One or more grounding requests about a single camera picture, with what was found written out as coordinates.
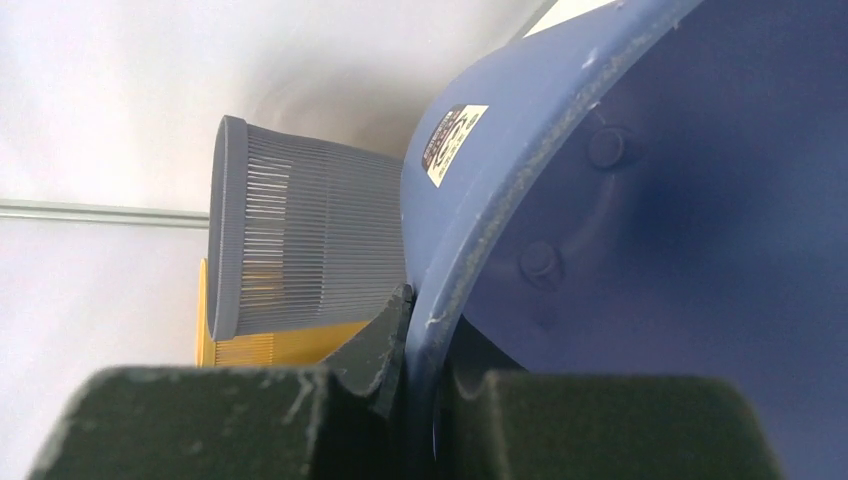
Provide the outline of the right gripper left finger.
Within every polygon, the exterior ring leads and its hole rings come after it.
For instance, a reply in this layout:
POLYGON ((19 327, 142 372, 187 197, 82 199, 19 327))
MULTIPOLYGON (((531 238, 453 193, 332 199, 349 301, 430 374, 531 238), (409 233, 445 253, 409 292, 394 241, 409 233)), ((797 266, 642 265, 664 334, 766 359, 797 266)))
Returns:
POLYGON ((307 366, 101 370, 74 393, 33 479, 399 479, 412 290, 307 366))

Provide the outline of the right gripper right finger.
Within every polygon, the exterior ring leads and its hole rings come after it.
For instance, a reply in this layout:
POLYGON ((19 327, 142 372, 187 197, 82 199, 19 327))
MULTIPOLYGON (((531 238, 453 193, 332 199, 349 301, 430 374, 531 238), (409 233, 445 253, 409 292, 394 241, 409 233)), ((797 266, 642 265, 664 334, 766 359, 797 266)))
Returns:
POLYGON ((443 479, 779 479, 730 384, 680 375, 538 374, 466 321, 435 426, 443 479))

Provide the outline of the grey mesh waste bin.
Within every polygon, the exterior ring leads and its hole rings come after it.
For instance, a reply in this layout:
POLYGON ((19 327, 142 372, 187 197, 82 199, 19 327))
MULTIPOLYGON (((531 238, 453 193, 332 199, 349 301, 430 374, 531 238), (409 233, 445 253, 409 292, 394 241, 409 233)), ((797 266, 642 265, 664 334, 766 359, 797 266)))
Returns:
POLYGON ((398 159, 224 116, 211 178, 216 341, 367 321, 406 280, 398 159))

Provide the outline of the blue plastic bucket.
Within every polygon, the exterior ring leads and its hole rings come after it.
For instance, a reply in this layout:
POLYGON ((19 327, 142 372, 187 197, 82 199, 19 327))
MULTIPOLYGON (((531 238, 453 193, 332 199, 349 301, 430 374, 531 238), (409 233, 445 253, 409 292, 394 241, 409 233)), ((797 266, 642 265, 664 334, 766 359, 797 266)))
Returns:
POLYGON ((698 373, 847 475, 847 5, 612 1, 433 102, 401 208, 408 449, 467 319, 531 371, 698 373))

